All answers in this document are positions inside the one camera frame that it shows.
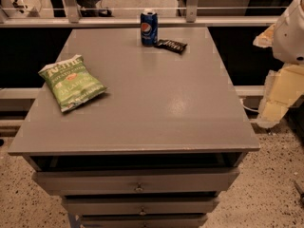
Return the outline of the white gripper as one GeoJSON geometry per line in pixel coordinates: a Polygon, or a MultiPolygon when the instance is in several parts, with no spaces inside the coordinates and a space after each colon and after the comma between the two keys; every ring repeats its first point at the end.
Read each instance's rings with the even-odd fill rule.
{"type": "Polygon", "coordinates": [[[265,80],[256,123],[262,128],[272,128],[304,94],[304,66],[301,65],[304,63],[303,0],[293,0],[276,23],[255,38],[253,45],[273,47],[274,57],[289,63],[279,71],[270,70],[265,80]]]}

